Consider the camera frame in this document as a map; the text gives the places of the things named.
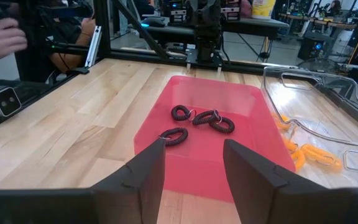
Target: workbench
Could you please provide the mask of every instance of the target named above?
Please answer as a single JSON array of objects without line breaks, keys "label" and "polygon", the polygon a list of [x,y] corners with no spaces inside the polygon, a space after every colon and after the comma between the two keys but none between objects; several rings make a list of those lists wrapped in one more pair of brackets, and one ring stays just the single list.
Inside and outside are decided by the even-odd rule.
[{"label": "workbench", "polygon": [[[134,136],[174,75],[257,87],[262,79],[104,59],[89,74],[73,78],[0,125],[0,189],[89,187],[113,173],[134,157]],[[276,95],[287,97],[283,91]],[[316,116],[330,114],[332,122],[342,124],[336,127],[337,136],[358,141],[358,123],[341,110],[332,113],[335,105],[322,99],[300,98],[299,104]],[[305,169],[301,175],[319,184],[342,185]],[[233,203],[164,190],[158,222],[239,223],[239,217]]]}]

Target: red plastic bin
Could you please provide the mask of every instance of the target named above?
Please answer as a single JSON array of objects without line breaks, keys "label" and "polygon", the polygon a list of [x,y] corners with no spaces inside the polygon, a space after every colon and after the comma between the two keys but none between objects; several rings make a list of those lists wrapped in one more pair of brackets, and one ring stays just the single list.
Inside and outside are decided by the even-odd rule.
[{"label": "red plastic bin", "polygon": [[[197,113],[216,109],[234,121],[236,129],[222,134],[208,124],[175,121],[176,105]],[[167,147],[164,189],[232,202],[223,164],[223,141],[233,139],[282,167],[295,171],[262,92],[253,86],[191,77],[172,77],[134,138],[135,153],[164,131],[186,128],[188,139]]]}]

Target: yellow container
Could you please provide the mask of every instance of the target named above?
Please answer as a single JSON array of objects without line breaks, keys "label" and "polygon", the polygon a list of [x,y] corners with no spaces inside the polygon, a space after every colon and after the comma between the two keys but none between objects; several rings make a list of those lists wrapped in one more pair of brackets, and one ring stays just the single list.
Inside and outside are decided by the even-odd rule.
[{"label": "yellow container", "polygon": [[276,0],[254,0],[252,3],[252,18],[270,19]]}]

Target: clear plastic tray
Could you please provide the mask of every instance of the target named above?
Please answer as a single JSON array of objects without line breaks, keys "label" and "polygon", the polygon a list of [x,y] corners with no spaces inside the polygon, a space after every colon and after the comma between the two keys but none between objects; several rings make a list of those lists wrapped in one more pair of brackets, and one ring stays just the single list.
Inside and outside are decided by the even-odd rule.
[{"label": "clear plastic tray", "polygon": [[358,187],[358,122],[341,108],[343,102],[328,96],[347,97],[358,107],[355,81],[267,67],[262,91],[284,141],[297,144],[295,151],[306,155],[297,173],[328,188]]}]

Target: black coiled keychain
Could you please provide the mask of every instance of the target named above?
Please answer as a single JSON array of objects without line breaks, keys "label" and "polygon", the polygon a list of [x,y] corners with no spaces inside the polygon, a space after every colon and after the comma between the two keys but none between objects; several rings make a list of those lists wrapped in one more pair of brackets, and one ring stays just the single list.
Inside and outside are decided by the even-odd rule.
[{"label": "black coiled keychain", "polygon": [[219,120],[220,120],[220,116],[218,112],[216,110],[210,110],[210,111],[202,112],[199,115],[197,115],[193,120],[193,125],[208,124]]},{"label": "black coiled keychain", "polygon": [[[185,115],[178,115],[179,110],[183,111]],[[196,113],[195,115],[197,115],[197,112],[195,110],[189,110],[186,108],[186,106],[178,105],[171,110],[171,115],[175,121],[186,121],[190,118],[191,112],[193,111]]]},{"label": "black coiled keychain", "polygon": [[[222,123],[222,122],[226,123],[227,125],[229,125],[229,127],[224,128],[224,127],[220,126],[219,124]],[[234,131],[234,128],[236,128],[234,126],[233,121],[231,121],[229,118],[225,118],[225,117],[221,117],[221,119],[220,119],[220,121],[218,123],[211,122],[209,125],[211,126],[211,128],[213,128],[213,129],[215,129],[215,130],[217,130],[219,132],[222,132],[224,134],[230,134],[230,133],[232,133]]]},{"label": "black coiled keychain", "polygon": [[[181,133],[181,136],[172,140],[170,135],[177,134],[177,133]],[[186,128],[173,128],[173,129],[164,131],[159,136],[159,138],[166,139],[167,141],[165,141],[165,146],[169,147],[169,146],[176,146],[176,145],[184,142],[187,139],[188,135],[189,135],[189,133]]]}]

